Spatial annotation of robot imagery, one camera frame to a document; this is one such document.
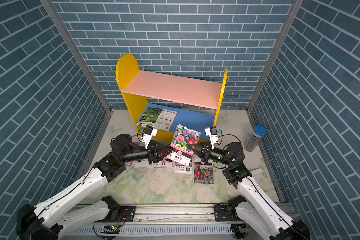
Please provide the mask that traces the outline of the right circuit board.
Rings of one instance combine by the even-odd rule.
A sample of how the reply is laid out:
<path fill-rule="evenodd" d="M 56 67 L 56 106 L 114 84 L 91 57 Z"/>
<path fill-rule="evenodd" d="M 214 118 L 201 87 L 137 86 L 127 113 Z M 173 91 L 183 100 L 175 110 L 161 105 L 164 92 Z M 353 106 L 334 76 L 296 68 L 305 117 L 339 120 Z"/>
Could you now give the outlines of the right circuit board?
<path fill-rule="evenodd" d="M 247 228 L 245 226 L 238 226 L 234 230 L 236 235 L 248 235 L 251 232 L 251 228 Z"/>

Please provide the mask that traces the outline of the right corner aluminium post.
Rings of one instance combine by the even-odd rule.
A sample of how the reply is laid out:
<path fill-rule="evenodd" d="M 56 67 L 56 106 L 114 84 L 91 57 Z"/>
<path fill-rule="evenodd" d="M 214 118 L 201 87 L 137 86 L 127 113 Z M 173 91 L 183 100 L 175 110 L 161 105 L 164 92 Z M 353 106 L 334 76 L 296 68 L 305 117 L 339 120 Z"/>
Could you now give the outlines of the right corner aluminium post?
<path fill-rule="evenodd" d="M 252 111 L 253 111 L 255 104 L 259 98 L 261 90 L 267 81 L 267 77 L 269 76 L 269 74 L 271 72 L 271 69 L 276 61 L 276 58 L 283 46 L 283 43 L 285 42 L 285 40 L 287 38 L 287 35 L 292 27 L 292 24 L 301 8 L 303 2 L 304 2 L 303 0 L 295 0 L 292 2 L 292 5 L 291 5 L 289 12 L 287 14 L 287 17 L 285 19 L 285 22 L 283 23 L 283 25 L 281 27 L 279 35 L 275 41 L 275 45 L 273 46 L 273 49 L 269 55 L 266 66 L 264 67 L 262 75 L 260 76 L 258 84 L 255 87 L 254 93 L 250 99 L 249 105 L 247 107 L 247 113 L 249 115 L 252 114 Z"/>

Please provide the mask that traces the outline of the white text seed packet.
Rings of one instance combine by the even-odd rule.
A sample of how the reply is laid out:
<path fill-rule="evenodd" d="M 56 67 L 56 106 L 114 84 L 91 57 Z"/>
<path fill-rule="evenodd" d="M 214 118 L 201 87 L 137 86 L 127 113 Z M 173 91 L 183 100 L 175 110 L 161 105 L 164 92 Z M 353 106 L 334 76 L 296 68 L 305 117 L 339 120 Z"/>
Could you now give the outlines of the white text seed packet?
<path fill-rule="evenodd" d="M 135 162 L 135 167 L 136 167 L 136 168 L 148 168 L 148 169 L 151 169 L 151 168 L 153 168 L 154 166 L 153 166 L 153 164 L 150 164 L 150 163 L 148 162 L 148 160 L 143 160 L 143 161 L 141 161 L 141 162 Z"/>

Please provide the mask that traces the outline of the left circuit board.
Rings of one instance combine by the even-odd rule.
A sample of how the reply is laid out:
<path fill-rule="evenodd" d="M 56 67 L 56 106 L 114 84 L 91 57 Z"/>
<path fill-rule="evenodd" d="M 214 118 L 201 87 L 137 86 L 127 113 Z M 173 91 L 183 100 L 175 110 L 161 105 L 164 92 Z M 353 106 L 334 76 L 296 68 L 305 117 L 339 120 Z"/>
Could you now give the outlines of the left circuit board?
<path fill-rule="evenodd" d="M 101 234 L 111 234 L 111 235 L 117 235 L 120 233 L 120 226 L 116 225 L 106 225 L 103 227 Z"/>

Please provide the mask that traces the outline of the left corner aluminium post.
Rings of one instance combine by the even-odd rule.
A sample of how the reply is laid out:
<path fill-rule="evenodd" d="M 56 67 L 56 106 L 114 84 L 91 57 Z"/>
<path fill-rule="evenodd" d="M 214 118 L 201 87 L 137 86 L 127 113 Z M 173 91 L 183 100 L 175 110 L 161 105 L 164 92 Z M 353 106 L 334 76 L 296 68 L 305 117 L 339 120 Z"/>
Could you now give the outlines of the left corner aluminium post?
<path fill-rule="evenodd" d="M 100 90 L 99 85 L 97 84 L 93 74 L 91 73 L 89 67 L 87 66 L 82 54 L 80 53 L 74 39 L 72 38 L 69 30 L 67 29 L 63 19 L 61 18 L 60 14 L 58 13 L 53 1 L 51 0 L 40 0 L 42 6 L 46 10 L 48 16 L 52 20 L 53 24 L 55 25 L 56 29 L 58 30 L 59 34 L 61 35 L 62 39 L 64 40 L 65 44 L 67 45 L 69 51 L 73 55 L 74 59 L 76 60 L 77 64 L 79 65 L 80 69 L 84 73 L 87 81 L 93 88 L 96 96 L 100 100 L 101 104 L 103 105 L 107 114 L 111 113 L 111 107 L 106 100 L 105 96 L 103 95 L 102 91 Z"/>

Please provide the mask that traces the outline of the circuit board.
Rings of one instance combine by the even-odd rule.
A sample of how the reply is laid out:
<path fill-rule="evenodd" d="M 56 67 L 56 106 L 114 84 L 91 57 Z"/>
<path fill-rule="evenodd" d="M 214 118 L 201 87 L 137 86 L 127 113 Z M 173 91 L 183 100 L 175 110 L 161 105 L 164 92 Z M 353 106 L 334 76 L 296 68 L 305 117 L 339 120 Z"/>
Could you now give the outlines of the circuit board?
<path fill-rule="evenodd" d="M 238 226 L 234 230 L 236 235 L 248 235 L 251 232 L 251 228 L 247 228 L 245 226 Z"/>
<path fill-rule="evenodd" d="M 111 234 L 111 235 L 117 235 L 120 233 L 120 226 L 116 225 L 106 225 L 103 227 L 101 234 Z"/>

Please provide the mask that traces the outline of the white text packet lower shelf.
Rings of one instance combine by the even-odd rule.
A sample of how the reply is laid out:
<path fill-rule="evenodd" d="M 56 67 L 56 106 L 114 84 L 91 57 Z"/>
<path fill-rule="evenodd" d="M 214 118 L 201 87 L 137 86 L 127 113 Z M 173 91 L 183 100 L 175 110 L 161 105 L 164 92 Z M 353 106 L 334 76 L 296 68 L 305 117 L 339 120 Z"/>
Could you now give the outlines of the white text packet lower shelf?
<path fill-rule="evenodd" d="M 178 112 L 166 109 L 160 109 L 159 116 L 155 121 L 153 128 L 157 130 L 169 131 Z"/>

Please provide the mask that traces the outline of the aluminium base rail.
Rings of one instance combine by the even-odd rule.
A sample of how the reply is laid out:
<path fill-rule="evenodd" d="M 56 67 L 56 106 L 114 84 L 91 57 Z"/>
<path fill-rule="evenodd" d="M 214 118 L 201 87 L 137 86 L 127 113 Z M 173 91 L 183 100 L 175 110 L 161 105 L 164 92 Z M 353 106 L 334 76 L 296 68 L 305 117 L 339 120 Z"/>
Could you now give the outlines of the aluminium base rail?
<path fill-rule="evenodd" d="M 255 232 L 249 224 L 231 216 L 228 203 L 168 206 L 121 205 L 120 209 L 127 212 L 128 216 L 117 235 L 101 234 L 104 226 L 117 225 L 117 222 L 113 221 L 87 224 L 63 237 L 94 234 L 103 240 L 113 240 L 117 237 L 230 234 L 235 239 L 241 240 L 251 232 Z M 238 226 L 251 228 L 251 232 L 248 235 L 236 235 L 234 230 Z"/>

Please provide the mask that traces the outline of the purple flower seed packet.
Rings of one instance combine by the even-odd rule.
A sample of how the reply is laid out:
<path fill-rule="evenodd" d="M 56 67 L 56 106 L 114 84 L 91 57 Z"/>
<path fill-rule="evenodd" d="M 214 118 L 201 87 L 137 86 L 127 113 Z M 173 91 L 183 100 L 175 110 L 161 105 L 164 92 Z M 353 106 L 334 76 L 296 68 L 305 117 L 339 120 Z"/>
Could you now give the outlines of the purple flower seed packet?
<path fill-rule="evenodd" d="M 193 167 L 192 166 L 175 165 L 174 173 L 175 174 L 192 174 Z"/>

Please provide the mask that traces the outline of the hollyhock magenta flower packet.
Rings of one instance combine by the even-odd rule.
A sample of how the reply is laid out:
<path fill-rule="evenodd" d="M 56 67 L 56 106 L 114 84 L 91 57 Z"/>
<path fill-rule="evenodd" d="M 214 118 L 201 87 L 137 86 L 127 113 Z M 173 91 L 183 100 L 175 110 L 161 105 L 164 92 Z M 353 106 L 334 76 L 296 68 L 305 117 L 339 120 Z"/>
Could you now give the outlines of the hollyhock magenta flower packet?
<path fill-rule="evenodd" d="M 173 163 L 174 162 L 172 160 L 168 158 L 164 158 L 161 161 L 155 163 L 154 168 L 172 169 Z"/>

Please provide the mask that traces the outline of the chrysanthemum packet pink band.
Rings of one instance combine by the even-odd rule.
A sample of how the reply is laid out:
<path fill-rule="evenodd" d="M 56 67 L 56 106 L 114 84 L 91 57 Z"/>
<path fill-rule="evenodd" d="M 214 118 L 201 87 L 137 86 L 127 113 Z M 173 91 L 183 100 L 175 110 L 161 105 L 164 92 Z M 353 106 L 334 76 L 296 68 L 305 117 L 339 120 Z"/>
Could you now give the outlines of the chrysanthemum packet pink band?
<path fill-rule="evenodd" d="M 197 144 L 200 137 L 200 132 L 178 124 L 170 144 L 172 152 L 167 155 L 167 158 L 183 166 L 188 166 L 194 154 L 190 145 Z"/>

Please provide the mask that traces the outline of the corner aluminium post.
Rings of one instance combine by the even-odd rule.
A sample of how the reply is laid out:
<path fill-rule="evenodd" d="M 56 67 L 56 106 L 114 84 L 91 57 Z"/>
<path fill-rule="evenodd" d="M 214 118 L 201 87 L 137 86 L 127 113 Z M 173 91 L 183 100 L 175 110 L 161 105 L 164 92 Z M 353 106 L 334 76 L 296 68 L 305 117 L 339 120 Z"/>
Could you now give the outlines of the corner aluminium post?
<path fill-rule="evenodd" d="M 275 41 L 275 45 L 273 46 L 273 49 L 269 55 L 266 66 L 264 67 L 262 75 L 260 76 L 258 84 L 255 87 L 254 93 L 250 99 L 249 105 L 247 107 L 247 113 L 249 115 L 252 114 L 252 111 L 253 111 L 255 104 L 259 98 L 261 90 L 267 81 L 267 77 L 269 76 L 269 74 L 271 72 L 271 69 L 276 61 L 276 58 L 283 46 L 283 43 L 285 42 L 285 40 L 287 38 L 287 35 L 292 27 L 292 24 L 301 8 L 303 2 L 304 2 L 303 0 L 295 0 L 292 2 L 292 5 L 291 5 L 289 12 L 287 14 L 287 17 L 285 19 L 285 22 L 283 23 L 283 25 L 281 27 L 279 35 Z"/>
<path fill-rule="evenodd" d="M 87 66 L 82 54 L 80 53 L 74 39 L 72 38 L 69 30 L 67 29 L 63 19 L 61 18 L 60 14 L 58 13 L 53 1 L 51 0 L 40 0 L 42 6 L 46 10 L 48 16 L 52 20 L 53 24 L 55 25 L 56 29 L 58 30 L 59 34 L 61 35 L 62 39 L 64 40 L 65 44 L 67 45 L 69 51 L 73 55 L 74 59 L 76 60 L 77 64 L 79 65 L 80 69 L 84 73 L 87 81 L 93 88 L 96 96 L 100 100 L 101 104 L 103 105 L 107 114 L 111 113 L 111 107 L 106 100 L 105 96 L 103 95 L 102 91 L 100 90 L 99 85 L 97 84 L 93 74 L 91 73 L 89 67 Z"/>

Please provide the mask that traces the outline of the small chrysanthemum seed packet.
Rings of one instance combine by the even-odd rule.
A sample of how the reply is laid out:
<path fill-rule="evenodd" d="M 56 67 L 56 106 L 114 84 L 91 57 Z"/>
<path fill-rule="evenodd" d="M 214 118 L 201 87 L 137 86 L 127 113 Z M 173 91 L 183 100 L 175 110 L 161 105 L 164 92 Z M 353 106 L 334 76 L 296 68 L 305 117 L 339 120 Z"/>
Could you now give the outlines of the small chrysanthemum seed packet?
<path fill-rule="evenodd" d="M 194 182 L 196 184 L 213 184 L 213 164 L 204 162 L 195 162 Z"/>

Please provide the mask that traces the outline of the silver canister blue lid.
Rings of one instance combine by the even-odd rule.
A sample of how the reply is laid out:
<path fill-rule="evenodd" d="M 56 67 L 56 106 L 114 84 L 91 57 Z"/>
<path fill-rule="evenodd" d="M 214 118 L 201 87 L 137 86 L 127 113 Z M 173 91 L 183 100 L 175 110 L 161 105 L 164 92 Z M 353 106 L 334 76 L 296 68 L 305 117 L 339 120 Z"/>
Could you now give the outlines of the silver canister blue lid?
<path fill-rule="evenodd" d="M 247 143 L 245 145 L 245 149 L 248 152 L 252 152 L 262 138 L 266 135 L 267 130 L 263 126 L 255 126 L 253 129 L 253 133 L 250 134 Z"/>

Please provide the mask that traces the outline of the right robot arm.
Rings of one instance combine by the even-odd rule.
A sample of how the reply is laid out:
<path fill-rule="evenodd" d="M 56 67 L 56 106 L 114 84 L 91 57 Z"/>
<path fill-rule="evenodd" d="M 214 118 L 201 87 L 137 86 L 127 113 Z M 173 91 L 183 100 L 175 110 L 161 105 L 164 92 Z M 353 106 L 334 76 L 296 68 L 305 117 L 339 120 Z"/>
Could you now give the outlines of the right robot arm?
<path fill-rule="evenodd" d="M 223 175 L 240 192 L 239 196 L 228 201 L 233 218 L 249 224 L 264 240 L 310 239 L 309 228 L 305 223 L 287 215 L 261 189 L 243 162 L 245 154 L 241 143 L 230 143 L 224 149 L 212 147 L 208 143 L 190 147 L 202 162 L 212 160 L 227 166 Z"/>

